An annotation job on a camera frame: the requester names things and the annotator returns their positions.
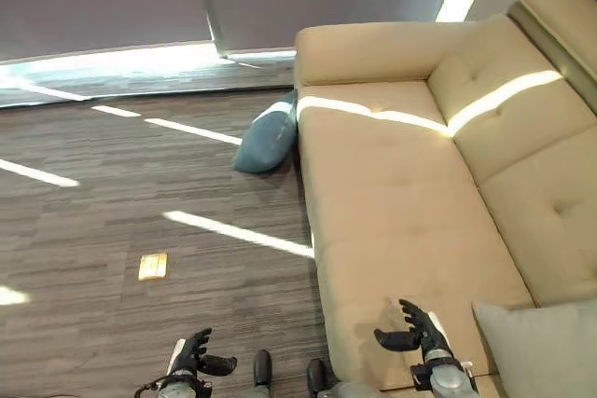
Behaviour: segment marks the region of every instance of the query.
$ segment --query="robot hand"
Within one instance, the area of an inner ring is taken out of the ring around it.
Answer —
[[[213,377],[224,377],[236,368],[235,357],[221,358],[205,354],[204,347],[212,334],[206,328],[188,339],[180,339],[174,348],[174,354],[168,367],[168,374],[147,383],[135,393],[139,398],[143,391],[160,389],[159,397],[169,398],[210,398],[212,384],[197,378],[201,372]]]
[[[410,367],[415,389],[433,391],[437,398],[479,398],[470,367],[464,369],[454,357],[437,316],[407,300],[399,303],[406,315],[404,320],[411,325],[409,331],[384,333],[378,328],[374,334],[390,351],[421,349],[423,364]]]
[[[421,348],[423,358],[431,350],[445,350],[450,356],[453,356],[435,314],[426,313],[408,300],[400,299],[399,303],[406,314],[404,320],[410,323],[411,327],[409,331],[394,331],[392,333],[376,329],[375,338],[382,347],[389,351],[413,351]]]

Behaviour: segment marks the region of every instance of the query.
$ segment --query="sofa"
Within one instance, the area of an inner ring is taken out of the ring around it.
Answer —
[[[440,318],[505,396],[472,307],[597,296],[597,2],[516,0],[480,23],[297,36],[301,173],[340,380],[420,396],[373,335],[398,298]]]

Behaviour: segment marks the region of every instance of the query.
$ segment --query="sofa cushion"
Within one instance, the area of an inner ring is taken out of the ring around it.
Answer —
[[[478,184],[595,119],[541,52],[503,16],[465,38],[431,75],[429,88]],[[482,112],[487,103],[497,107]],[[468,115],[472,119],[463,123],[465,111],[474,113],[476,106],[481,106],[480,114]]]
[[[420,353],[373,336],[406,327],[391,305],[400,297],[435,311],[458,356],[489,373],[471,303],[531,299],[426,83],[302,88],[298,125],[336,375],[411,386]]]
[[[597,299],[542,309],[478,304],[475,315],[509,398],[593,398]]]
[[[597,81],[597,2],[519,0],[594,80]]]
[[[480,191],[538,303],[597,295],[597,126],[522,159]]]
[[[535,300],[597,294],[597,118],[506,17],[480,25],[429,78]]]

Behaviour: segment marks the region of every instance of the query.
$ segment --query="gray pillow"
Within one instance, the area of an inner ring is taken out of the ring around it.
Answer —
[[[244,134],[234,170],[266,172],[285,159],[297,137],[297,91],[260,114]]]
[[[597,396],[597,299],[475,315],[509,398]]]

